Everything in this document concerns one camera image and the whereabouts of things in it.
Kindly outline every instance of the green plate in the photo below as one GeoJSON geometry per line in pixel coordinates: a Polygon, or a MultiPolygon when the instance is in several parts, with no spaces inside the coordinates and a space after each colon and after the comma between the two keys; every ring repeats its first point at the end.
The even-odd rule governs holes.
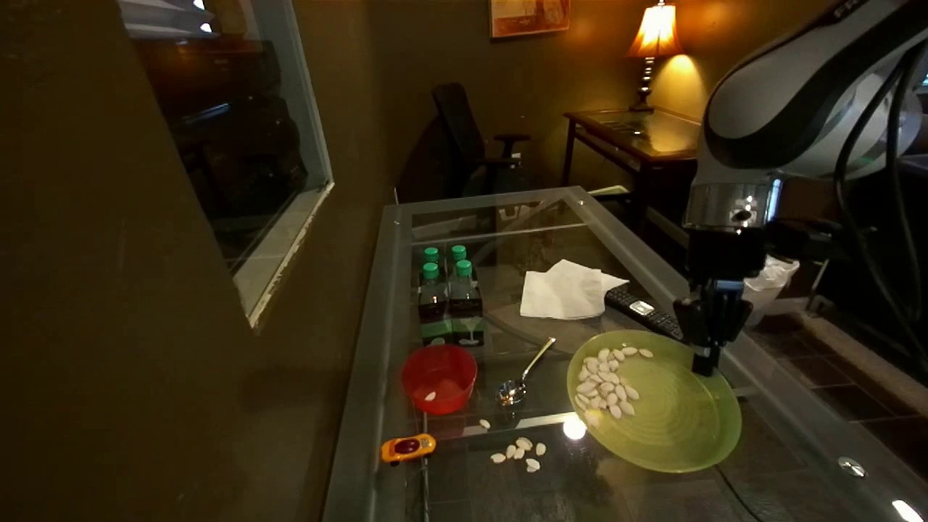
{"type": "Polygon", "coordinates": [[[610,332],[582,343],[568,366],[568,397],[587,430],[618,458],[655,472],[697,472],[732,455],[743,434],[743,411],[724,376],[689,372],[689,347],[649,332],[610,332]],[[587,358],[604,347],[647,347],[652,358],[626,358],[614,374],[637,401],[636,414],[611,419],[576,403],[587,358]]]}

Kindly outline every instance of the white napkin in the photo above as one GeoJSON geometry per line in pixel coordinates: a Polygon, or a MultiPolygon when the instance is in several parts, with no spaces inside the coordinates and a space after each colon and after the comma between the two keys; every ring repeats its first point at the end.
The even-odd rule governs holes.
{"type": "Polygon", "coordinates": [[[549,274],[526,274],[518,316],[592,318],[605,311],[604,295],[618,284],[626,278],[563,258],[549,274]]]}

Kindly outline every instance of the glass tabletop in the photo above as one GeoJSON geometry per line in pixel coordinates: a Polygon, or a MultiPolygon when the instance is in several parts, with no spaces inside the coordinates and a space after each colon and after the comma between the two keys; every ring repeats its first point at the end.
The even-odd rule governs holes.
{"type": "Polygon", "coordinates": [[[685,294],[685,278],[579,188],[385,210],[324,520],[892,520],[892,498],[926,507],[926,485],[901,462],[805,397],[752,337],[721,361],[743,408],[721,463],[649,472],[611,455],[575,414],[565,368],[587,339],[640,326],[611,308],[572,323],[518,316],[526,274],[563,258],[630,278],[665,311],[685,294]],[[452,243],[476,265],[485,345],[471,347],[479,379],[466,408],[428,419],[402,397],[401,368],[420,347],[420,252],[452,243]],[[558,345],[527,376],[526,403],[502,408],[498,387],[549,337],[558,345]],[[381,462],[384,440],[415,433],[434,434],[428,458],[381,462]]]}

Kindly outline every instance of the wall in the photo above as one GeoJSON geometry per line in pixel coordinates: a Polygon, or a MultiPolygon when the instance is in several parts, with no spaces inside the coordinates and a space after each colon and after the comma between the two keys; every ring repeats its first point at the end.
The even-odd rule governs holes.
{"type": "MultiPolygon", "coordinates": [[[[575,7],[568,36],[489,43],[485,2],[297,2],[336,192],[252,333],[115,7],[5,2],[0,520],[317,520],[372,227],[428,88],[460,78],[486,134],[531,131],[549,184],[560,110],[631,98],[640,7],[575,7]]],[[[774,11],[685,7],[743,11],[698,43],[711,76],[769,31],[752,8],[774,11]]]]}

